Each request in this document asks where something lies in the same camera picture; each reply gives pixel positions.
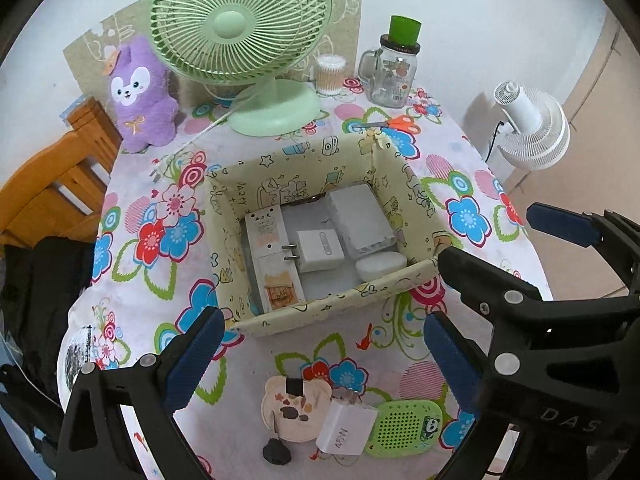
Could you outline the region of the orange handled scissors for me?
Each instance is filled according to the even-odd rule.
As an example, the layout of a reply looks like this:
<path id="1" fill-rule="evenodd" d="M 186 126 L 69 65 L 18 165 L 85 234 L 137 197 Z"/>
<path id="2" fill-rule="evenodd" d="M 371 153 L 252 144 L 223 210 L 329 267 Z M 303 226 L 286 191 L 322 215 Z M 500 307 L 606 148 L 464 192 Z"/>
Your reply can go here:
<path id="1" fill-rule="evenodd" d="M 416 136 L 421 133 L 421 128 L 416 124 L 414 119 L 408 115 L 400 115 L 398 117 L 384 120 L 384 122 L 367 122 L 362 128 L 387 128 L 401 131 Z"/>

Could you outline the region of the black key fob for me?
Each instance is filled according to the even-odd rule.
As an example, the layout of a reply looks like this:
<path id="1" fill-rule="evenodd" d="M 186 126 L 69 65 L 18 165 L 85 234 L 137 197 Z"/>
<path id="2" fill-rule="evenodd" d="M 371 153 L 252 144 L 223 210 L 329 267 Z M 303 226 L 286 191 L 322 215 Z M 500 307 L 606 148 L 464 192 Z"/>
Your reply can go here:
<path id="1" fill-rule="evenodd" d="M 268 442 L 262 448 L 262 457 L 271 465 L 285 466 L 291 463 L 292 453 L 280 438 L 275 412 L 270 414 L 269 429 L 271 434 Z"/>

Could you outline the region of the white 45W charger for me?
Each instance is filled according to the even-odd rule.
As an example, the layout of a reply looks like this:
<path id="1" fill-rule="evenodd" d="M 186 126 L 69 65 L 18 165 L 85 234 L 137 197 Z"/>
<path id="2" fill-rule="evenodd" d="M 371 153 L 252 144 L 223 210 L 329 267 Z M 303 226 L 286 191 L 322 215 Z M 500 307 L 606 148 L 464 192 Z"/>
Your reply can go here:
<path id="1" fill-rule="evenodd" d="M 362 403 L 358 393 L 348 390 L 341 398 L 331 401 L 316 448 L 323 454 L 359 456 L 377 418 L 377 408 Z"/>

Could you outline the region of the white remote control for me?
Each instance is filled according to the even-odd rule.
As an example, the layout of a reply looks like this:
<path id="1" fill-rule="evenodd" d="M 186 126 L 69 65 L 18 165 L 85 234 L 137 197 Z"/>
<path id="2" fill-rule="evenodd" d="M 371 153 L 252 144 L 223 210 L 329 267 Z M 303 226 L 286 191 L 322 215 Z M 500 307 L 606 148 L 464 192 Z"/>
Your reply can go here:
<path id="1" fill-rule="evenodd" d="M 250 212 L 244 221 L 262 310 L 268 313 L 304 302 L 296 246 L 288 239 L 281 207 Z"/>

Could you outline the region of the patterned cardboard storage box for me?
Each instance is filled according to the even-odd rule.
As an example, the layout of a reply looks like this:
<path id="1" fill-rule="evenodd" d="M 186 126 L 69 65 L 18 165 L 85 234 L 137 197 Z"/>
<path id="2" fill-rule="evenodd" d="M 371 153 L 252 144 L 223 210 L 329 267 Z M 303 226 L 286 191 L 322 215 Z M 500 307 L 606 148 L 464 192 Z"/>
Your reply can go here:
<path id="1" fill-rule="evenodd" d="M 386 134 L 329 136 L 204 181 L 218 304 L 232 332 L 271 335 L 425 284 L 448 240 Z"/>

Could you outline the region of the white floor fan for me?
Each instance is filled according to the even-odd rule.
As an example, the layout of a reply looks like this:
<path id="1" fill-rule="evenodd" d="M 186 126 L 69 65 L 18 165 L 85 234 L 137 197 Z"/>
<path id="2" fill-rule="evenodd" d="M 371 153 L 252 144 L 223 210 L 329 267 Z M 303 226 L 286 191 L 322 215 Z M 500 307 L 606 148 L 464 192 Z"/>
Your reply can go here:
<path id="1" fill-rule="evenodd" d="M 570 125 L 557 99 L 507 80 L 495 88 L 494 100 L 511 128 L 498 143 L 511 166 L 531 172 L 561 160 L 570 146 Z"/>

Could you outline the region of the black clothing on chair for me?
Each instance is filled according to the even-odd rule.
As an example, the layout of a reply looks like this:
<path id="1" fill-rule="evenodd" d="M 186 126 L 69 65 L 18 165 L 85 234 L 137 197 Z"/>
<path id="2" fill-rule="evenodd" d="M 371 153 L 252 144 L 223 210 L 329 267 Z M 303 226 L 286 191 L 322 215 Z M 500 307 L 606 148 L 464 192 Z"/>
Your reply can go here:
<path id="1" fill-rule="evenodd" d="M 68 311 L 89 287 L 94 245 L 49 236 L 32 249 L 6 245 L 1 311 L 23 355 L 27 377 L 58 400 L 56 363 L 66 333 Z"/>

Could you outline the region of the translucent white plastic case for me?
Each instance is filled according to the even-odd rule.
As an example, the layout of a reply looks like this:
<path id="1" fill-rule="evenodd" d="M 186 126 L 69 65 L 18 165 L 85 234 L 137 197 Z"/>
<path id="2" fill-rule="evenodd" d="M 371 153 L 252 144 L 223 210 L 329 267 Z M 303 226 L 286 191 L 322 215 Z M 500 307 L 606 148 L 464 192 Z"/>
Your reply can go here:
<path id="1" fill-rule="evenodd" d="M 326 206 L 352 258 L 371 255 L 396 243 L 390 222 L 367 183 L 329 192 Z"/>

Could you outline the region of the round hedgehog compact mirror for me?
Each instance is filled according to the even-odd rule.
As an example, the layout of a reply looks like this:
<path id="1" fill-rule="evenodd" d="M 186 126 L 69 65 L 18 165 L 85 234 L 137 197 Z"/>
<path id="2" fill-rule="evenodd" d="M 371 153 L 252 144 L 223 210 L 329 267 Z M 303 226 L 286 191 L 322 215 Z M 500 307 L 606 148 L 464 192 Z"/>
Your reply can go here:
<path id="1" fill-rule="evenodd" d="M 332 401 L 332 388 L 322 378 L 272 376 L 262 397 L 262 421 L 281 440 L 293 443 L 319 437 Z"/>

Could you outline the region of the patterned backing board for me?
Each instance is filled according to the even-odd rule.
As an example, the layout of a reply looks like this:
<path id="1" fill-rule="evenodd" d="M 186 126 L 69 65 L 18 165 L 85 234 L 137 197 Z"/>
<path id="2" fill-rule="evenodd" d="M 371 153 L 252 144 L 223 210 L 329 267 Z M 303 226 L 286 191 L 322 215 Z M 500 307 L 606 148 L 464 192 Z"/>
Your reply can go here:
<path id="1" fill-rule="evenodd" d="M 286 74 L 290 79 L 314 79 L 316 59 L 325 54 L 346 58 L 344 74 L 352 76 L 357 64 L 358 35 L 362 0 L 332 0 L 330 24 L 310 55 L 294 65 Z M 103 73 L 107 59 L 132 38 L 149 28 L 148 0 L 132 0 L 129 6 L 119 6 L 102 21 L 96 22 L 63 50 L 68 66 L 83 94 L 100 101 L 109 112 L 113 110 L 108 77 Z M 170 77 L 169 93 L 183 108 L 231 98 L 243 88 L 206 86 L 183 76 Z"/>

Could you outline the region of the green perforated panda speaker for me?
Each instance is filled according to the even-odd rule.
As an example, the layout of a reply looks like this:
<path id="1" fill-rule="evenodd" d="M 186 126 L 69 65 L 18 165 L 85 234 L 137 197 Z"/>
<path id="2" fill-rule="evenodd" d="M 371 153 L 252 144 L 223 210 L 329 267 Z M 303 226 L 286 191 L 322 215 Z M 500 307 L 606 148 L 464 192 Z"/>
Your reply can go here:
<path id="1" fill-rule="evenodd" d="M 387 401 L 376 407 L 378 417 L 364 452 L 377 458 L 401 458 L 427 452 L 442 432 L 442 410 L 431 400 Z"/>

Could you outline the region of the white plug adapter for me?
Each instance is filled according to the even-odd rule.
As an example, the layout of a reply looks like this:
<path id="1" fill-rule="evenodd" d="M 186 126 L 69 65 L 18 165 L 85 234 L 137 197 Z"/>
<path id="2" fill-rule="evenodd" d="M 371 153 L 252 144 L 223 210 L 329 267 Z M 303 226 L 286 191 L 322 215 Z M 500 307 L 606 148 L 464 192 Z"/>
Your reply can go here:
<path id="1" fill-rule="evenodd" d="M 334 229 L 303 230 L 294 235 L 286 261 L 293 261 L 299 273 L 329 271 L 345 262 L 344 250 Z"/>

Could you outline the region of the purple plush bunny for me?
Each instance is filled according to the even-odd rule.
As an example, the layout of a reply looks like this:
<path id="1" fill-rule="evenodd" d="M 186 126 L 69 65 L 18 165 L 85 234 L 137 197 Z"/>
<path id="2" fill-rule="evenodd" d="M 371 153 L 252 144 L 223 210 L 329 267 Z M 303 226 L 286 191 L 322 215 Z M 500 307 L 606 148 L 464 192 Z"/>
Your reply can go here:
<path id="1" fill-rule="evenodd" d="M 169 70 L 148 38 L 134 36 L 107 59 L 103 69 L 116 114 L 122 147 L 139 153 L 175 139 L 178 101 L 169 93 Z"/>

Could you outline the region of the white oval earbud case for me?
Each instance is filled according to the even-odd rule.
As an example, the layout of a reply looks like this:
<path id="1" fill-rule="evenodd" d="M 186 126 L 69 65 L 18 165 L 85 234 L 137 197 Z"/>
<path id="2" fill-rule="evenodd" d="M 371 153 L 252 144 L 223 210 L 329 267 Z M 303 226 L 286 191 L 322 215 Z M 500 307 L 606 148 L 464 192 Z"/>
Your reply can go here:
<path id="1" fill-rule="evenodd" d="M 374 252 L 356 261 L 356 272 L 363 282 L 382 278 L 386 274 L 405 269 L 407 258 L 400 252 Z"/>

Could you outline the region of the green desk fan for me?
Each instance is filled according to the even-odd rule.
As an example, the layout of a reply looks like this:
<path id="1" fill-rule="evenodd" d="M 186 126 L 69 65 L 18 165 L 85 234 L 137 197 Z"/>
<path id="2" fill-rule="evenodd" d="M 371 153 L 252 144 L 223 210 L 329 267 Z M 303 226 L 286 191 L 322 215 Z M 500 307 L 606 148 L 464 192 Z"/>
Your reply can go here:
<path id="1" fill-rule="evenodd" d="M 317 117 L 318 94 L 285 78 L 328 27 L 332 0 L 149 0 L 149 36 L 175 73 L 238 87 L 228 124 L 244 136 L 295 131 Z"/>

